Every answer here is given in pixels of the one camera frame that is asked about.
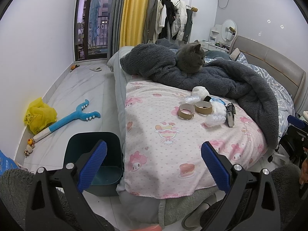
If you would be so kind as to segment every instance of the white puffer jacket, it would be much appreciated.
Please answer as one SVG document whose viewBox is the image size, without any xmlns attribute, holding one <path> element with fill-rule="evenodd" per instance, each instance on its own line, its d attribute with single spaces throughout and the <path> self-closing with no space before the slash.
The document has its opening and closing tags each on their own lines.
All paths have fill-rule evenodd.
<svg viewBox="0 0 308 231">
<path fill-rule="evenodd" d="M 177 9 L 175 21 L 172 23 L 171 34 L 177 34 L 177 40 L 182 41 L 184 29 L 187 22 L 186 3 L 183 0 L 171 0 L 175 9 Z"/>
</svg>

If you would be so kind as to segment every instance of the yellow curtain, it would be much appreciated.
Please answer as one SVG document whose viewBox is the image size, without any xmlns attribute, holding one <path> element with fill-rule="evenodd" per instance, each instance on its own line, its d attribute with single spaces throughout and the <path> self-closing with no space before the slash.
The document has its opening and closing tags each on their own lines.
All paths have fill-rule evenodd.
<svg viewBox="0 0 308 231">
<path fill-rule="evenodd" d="M 120 47 L 136 46 L 141 43 L 147 2 L 148 0 L 124 0 Z"/>
</svg>

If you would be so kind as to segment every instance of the power cord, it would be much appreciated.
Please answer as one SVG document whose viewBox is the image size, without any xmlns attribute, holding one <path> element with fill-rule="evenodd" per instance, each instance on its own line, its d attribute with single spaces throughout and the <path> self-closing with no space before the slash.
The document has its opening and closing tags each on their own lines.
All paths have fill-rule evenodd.
<svg viewBox="0 0 308 231">
<path fill-rule="evenodd" d="M 218 0 L 218 7 L 219 7 L 220 9 L 224 9 L 224 8 L 226 8 L 226 7 L 228 6 L 228 3 L 229 3 L 229 0 L 227 1 L 227 5 L 226 5 L 225 7 L 223 7 L 223 8 L 221 8 L 221 7 L 219 6 L 219 0 Z"/>
</svg>

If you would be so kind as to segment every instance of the packing tape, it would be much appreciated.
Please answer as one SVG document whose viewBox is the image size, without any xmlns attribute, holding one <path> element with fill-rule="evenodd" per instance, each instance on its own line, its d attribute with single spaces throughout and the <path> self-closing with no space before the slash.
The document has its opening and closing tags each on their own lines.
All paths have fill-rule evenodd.
<svg viewBox="0 0 308 231">
<path fill-rule="evenodd" d="M 210 102 L 196 102 L 195 104 L 196 112 L 202 115 L 209 115 L 212 113 L 212 105 Z"/>
<path fill-rule="evenodd" d="M 179 106 L 179 110 L 177 111 L 177 115 L 185 120 L 192 119 L 194 114 L 195 114 L 195 107 L 188 103 L 181 104 Z"/>
</svg>

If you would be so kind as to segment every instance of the white marble tile floor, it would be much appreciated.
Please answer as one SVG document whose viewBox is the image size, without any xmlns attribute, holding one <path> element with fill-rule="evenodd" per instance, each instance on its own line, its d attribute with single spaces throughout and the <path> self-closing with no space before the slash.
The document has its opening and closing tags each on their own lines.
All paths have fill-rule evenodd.
<svg viewBox="0 0 308 231">
<path fill-rule="evenodd" d="M 90 70 L 92 66 L 100 66 L 102 71 Z M 75 120 L 62 128 L 51 133 L 36 143 L 33 153 L 25 158 L 24 166 L 31 172 L 36 172 L 41 166 L 47 170 L 60 169 L 63 167 L 64 154 L 67 143 L 74 134 L 92 131 L 110 131 L 120 136 L 118 113 L 115 99 L 115 80 L 113 73 L 106 64 L 97 63 L 81 65 L 64 78 L 51 96 L 48 105 L 54 107 L 58 113 L 58 119 L 75 111 L 77 105 L 87 99 L 90 101 L 85 112 L 98 111 L 101 118 L 88 122 Z M 274 158 L 272 163 L 267 162 L 269 155 L 261 158 L 251 171 L 259 172 L 262 168 L 273 170 L 281 165 L 281 161 Z M 131 221 L 125 214 L 119 197 L 98 197 L 86 191 L 83 192 L 85 199 L 92 210 L 107 219 L 120 231 L 147 227 Z M 216 193 L 217 200 L 224 197 L 224 192 Z M 184 231 L 181 220 L 167 226 L 164 231 Z"/>
</svg>

